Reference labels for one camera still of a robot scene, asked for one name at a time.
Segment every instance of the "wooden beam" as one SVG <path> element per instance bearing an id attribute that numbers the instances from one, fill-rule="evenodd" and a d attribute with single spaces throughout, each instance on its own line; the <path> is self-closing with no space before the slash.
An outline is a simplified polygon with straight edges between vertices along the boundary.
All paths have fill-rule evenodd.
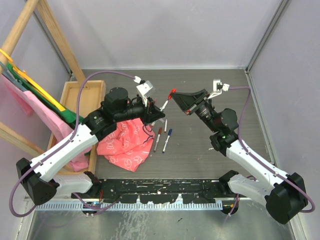
<path id="1" fill-rule="evenodd" d="M 26 25 L 34 12 L 39 0 L 28 0 L 26 4 L 24 5 L 24 8 L 22 9 L 19 17 L 15 21 L 10 33 L 6 37 L 4 43 L 2 44 L 1 49 L 11 56 L 12 52 L 14 51 L 18 40 L 20 39 L 23 31 L 26 28 Z M 7 65 L 8 59 L 0 53 L 0 61 L 4 64 Z"/>
<path id="2" fill-rule="evenodd" d="M 17 148 L 25 151 L 33 157 L 37 157 L 45 152 L 40 147 L 36 146 L 8 126 L 4 125 L 2 122 L 0 122 L 0 138 L 3 138 L 7 142 L 15 145 Z"/>
<path id="3" fill-rule="evenodd" d="M 79 66 L 79 63 L 74 56 L 68 41 L 62 32 L 56 17 L 54 16 L 47 0 L 39 0 L 39 3 L 36 7 L 39 14 L 41 15 L 45 25 L 49 29 L 56 45 L 59 47 L 62 55 L 64 56 L 66 62 L 68 63 L 71 71 L 73 72 L 76 80 L 82 84 L 86 79 L 84 73 Z"/>

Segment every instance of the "gray metal table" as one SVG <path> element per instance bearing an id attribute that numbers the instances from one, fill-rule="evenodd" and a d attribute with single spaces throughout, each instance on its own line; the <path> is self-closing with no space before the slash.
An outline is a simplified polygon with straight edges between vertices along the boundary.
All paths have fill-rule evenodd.
<path id="1" fill-rule="evenodd" d="M 266 209 L 241 200 L 236 214 L 215 210 L 106 211 L 86 218 L 77 211 L 36 211 L 28 240 L 294 240 Z"/>
<path id="2" fill-rule="evenodd" d="M 85 70 L 88 76 L 96 70 Z M 161 106 L 168 97 L 172 88 L 177 92 L 197 92 L 202 89 L 211 91 L 213 79 L 221 79 L 223 83 L 231 86 L 247 86 L 245 72 L 241 69 L 230 70 L 124 70 L 144 80 L 150 80 L 155 86 L 156 92 L 153 98 Z M 126 77 L 115 74 L 103 74 L 94 78 L 105 80 L 107 91 L 114 87 L 126 88 L 129 97 L 137 94 L 136 84 Z M 213 99 L 217 111 L 224 108 L 234 109 L 238 118 L 243 110 L 247 90 L 233 90 L 224 92 Z M 217 179 L 229 170 L 238 171 L 248 175 L 240 165 L 224 157 L 212 148 L 209 136 L 212 134 L 207 126 L 194 114 L 186 116 L 172 100 L 165 109 L 168 119 L 168 128 L 172 128 L 172 135 L 164 154 L 160 149 L 165 142 L 165 134 L 161 136 L 159 149 L 151 153 L 146 161 L 141 164 L 136 172 L 130 172 L 108 162 L 103 156 L 98 158 L 95 174 L 99 178 L 212 178 Z M 154 130 L 164 127 L 159 121 Z M 247 108 L 242 126 L 242 136 L 257 153 L 269 159 L 265 141 L 260 129 L 256 110 L 251 100 Z"/>

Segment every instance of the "green cloth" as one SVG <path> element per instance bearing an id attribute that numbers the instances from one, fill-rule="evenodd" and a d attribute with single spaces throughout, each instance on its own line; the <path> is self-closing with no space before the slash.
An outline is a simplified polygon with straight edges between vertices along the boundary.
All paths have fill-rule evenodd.
<path id="1" fill-rule="evenodd" d="M 22 82 L 22 86 L 25 87 L 28 91 L 32 92 L 46 107 L 55 112 L 64 122 L 66 122 L 72 129 L 75 129 L 76 125 L 76 113 L 70 111 L 65 106 L 64 111 L 60 111 L 55 105 L 49 102 L 45 97 L 43 97 L 30 83 L 28 83 L 24 78 L 22 78 L 19 74 L 17 74 L 13 70 L 13 66 L 8 63 L 7 68 L 14 76 L 15 79 L 20 80 Z M 79 116 L 79 122 L 82 123 L 83 117 Z"/>

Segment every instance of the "marker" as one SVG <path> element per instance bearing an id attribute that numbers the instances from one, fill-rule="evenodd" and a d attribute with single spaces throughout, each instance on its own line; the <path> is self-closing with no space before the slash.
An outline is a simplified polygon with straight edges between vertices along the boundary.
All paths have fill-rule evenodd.
<path id="1" fill-rule="evenodd" d="M 177 90 L 175 88 L 173 88 L 170 92 L 170 94 L 168 95 L 168 99 L 164 102 L 163 106 L 160 108 L 160 111 L 163 112 L 169 102 L 169 100 L 172 98 L 171 94 L 175 93 Z M 153 123 L 151 123 L 151 127 L 153 127 L 156 124 L 156 121 L 154 121 Z"/>
<path id="2" fill-rule="evenodd" d="M 157 146 L 158 146 L 158 142 L 159 142 L 159 139 L 160 139 L 161 132 L 162 132 L 162 127 L 160 127 L 159 131 L 158 131 L 158 137 L 156 138 L 156 142 L 155 142 L 155 146 L 154 146 L 154 150 L 153 150 L 154 153 L 157 150 Z"/>
<path id="3" fill-rule="evenodd" d="M 168 125 L 168 119 L 165 120 L 165 124 L 164 124 L 164 133 L 167 132 L 167 125 Z"/>
<path id="4" fill-rule="evenodd" d="M 168 132 L 168 137 L 167 137 L 166 140 L 165 140 L 165 144 L 164 144 L 164 147 L 163 147 L 163 150 L 162 150 L 162 153 L 163 153 L 163 154 L 164 154 L 165 151 L 166 151 L 167 144 L 168 144 L 169 138 L 170 138 L 170 136 L 171 136 L 171 132 L 172 132 L 172 129 L 169 130 L 169 132 Z"/>

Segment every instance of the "pink fabric bag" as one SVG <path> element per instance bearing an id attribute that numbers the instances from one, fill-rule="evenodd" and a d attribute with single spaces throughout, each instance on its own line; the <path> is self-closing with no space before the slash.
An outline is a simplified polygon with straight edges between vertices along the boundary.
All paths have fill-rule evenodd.
<path id="1" fill-rule="evenodd" d="M 17 102 L 24 112 L 27 114 L 30 112 L 30 108 L 32 108 L 45 125 L 53 132 L 57 142 L 60 142 L 73 131 L 68 124 L 61 120 L 52 110 L 47 108 L 31 91 L 21 91 L 3 75 L 1 75 L 0 78 L 12 96 L 16 100 L 19 99 Z M 84 156 L 84 154 L 90 151 L 90 149 L 91 147 L 84 150 L 69 162 L 75 172 L 89 166 L 88 156 Z"/>
<path id="2" fill-rule="evenodd" d="M 99 142 L 98 155 L 104 155 L 120 168 L 135 172 L 148 157 L 155 137 L 149 126 L 143 126 L 139 118 L 118 122 L 116 130 Z"/>

